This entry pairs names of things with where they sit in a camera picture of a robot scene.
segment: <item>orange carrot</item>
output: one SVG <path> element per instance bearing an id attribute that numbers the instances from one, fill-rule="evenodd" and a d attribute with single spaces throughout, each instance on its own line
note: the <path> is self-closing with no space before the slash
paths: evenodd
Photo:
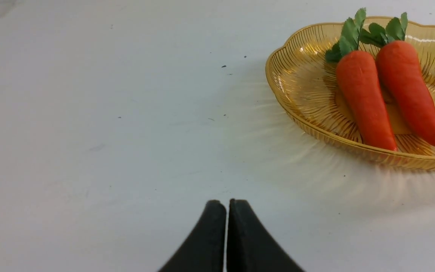
<path id="1" fill-rule="evenodd" d="M 435 146 L 435 105 L 430 96 L 416 49 L 405 42 L 407 14 L 394 17 L 382 28 L 370 24 L 362 30 L 361 41 L 378 46 L 379 78 L 397 100 L 402 116 L 417 136 Z"/>
<path id="2" fill-rule="evenodd" d="M 366 17 L 365 9 L 348 18 L 340 40 L 325 53 L 327 62 L 338 62 L 336 77 L 364 143 L 387 150 L 397 150 L 389 114 L 380 91 L 375 60 L 370 53 L 358 51 L 359 36 Z"/>

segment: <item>fake carrot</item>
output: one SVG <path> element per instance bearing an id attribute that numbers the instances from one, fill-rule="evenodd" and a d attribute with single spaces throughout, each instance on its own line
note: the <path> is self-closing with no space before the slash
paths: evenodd
<path id="1" fill-rule="evenodd" d="M 397 100 L 400 112 L 412 131 L 435 146 L 435 106 L 430 96 L 416 49 L 406 38 L 407 13 L 394 17 L 385 28 L 371 23 L 362 29 L 361 42 L 380 48 L 376 65 L 380 81 Z"/>
<path id="2" fill-rule="evenodd" d="M 339 41 L 325 53 L 325 60 L 337 62 L 338 87 L 352 110 L 364 143 L 397 150 L 375 60 L 370 53 L 358 51 L 365 17 L 366 10 L 362 8 L 355 14 L 355 22 L 350 17 L 345 21 Z"/>

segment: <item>carrot top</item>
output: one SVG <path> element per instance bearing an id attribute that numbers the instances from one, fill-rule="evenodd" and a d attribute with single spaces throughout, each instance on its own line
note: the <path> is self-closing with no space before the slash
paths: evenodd
<path id="1" fill-rule="evenodd" d="M 362 29 L 360 41 L 366 45 L 375 45 L 378 48 L 393 41 L 404 41 L 406 39 L 407 12 L 401 14 L 400 19 L 394 17 L 383 28 L 377 23 L 369 24 L 369 31 Z"/>
<path id="2" fill-rule="evenodd" d="M 338 42 L 325 52 L 326 62 L 339 62 L 348 53 L 359 49 L 359 40 L 365 20 L 366 9 L 361 8 L 355 14 L 355 22 L 351 17 L 345 21 Z"/>

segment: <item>table surface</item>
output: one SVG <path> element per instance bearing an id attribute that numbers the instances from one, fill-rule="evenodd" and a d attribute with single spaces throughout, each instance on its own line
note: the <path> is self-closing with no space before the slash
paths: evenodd
<path id="1" fill-rule="evenodd" d="M 435 172 L 304 134 L 264 75 L 297 29 L 362 6 L 435 24 L 435 1 L 17 3 L 0 18 L 0 272 L 156 271 L 230 198 L 308 272 L 435 271 Z"/>

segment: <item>carrot leaf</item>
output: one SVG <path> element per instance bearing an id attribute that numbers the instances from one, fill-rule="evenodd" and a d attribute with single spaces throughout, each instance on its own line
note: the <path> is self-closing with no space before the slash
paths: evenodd
<path id="1" fill-rule="evenodd" d="M 404 34 L 406 33 L 408 22 L 409 22 L 409 20 L 407 20 L 407 12 L 402 13 L 400 15 L 400 23 L 401 23 L 402 31 L 404 32 Z"/>
<path id="2" fill-rule="evenodd" d="M 366 45 L 375 45 L 378 48 L 381 48 L 385 44 L 380 33 L 376 34 L 376 32 L 374 32 L 372 34 L 365 29 L 362 29 L 362 31 L 360 33 L 360 41 Z"/>
<path id="3" fill-rule="evenodd" d="M 369 24 L 369 30 L 372 33 L 385 33 L 385 28 L 383 28 L 378 23 L 371 23 L 371 24 Z"/>
<path id="4" fill-rule="evenodd" d="M 339 62 L 342 58 L 342 54 L 340 53 L 340 45 L 335 43 L 331 50 L 325 52 L 325 60 L 326 62 Z"/>
<path id="5" fill-rule="evenodd" d="M 366 20 L 366 9 L 361 8 L 355 14 L 355 26 L 360 33 L 360 30 L 364 27 L 364 21 Z"/>
<path id="6" fill-rule="evenodd" d="M 393 17 L 392 20 L 389 21 L 385 27 L 385 33 L 387 34 L 387 37 L 390 36 L 393 38 L 392 41 L 404 41 L 406 39 L 406 33 L 402 28 L 399 18 L 397 17 Z"/>
<path id="7" fill-rule="evenodd" d="M 327 62 L 339 62 L 348 53 L 359 49 L 359 40 L 365 19 L 366 9 L 361 8 L 355 14 L 355 22 L 351 17 L 344 22 L 338 42 L 325 52 Z"/>

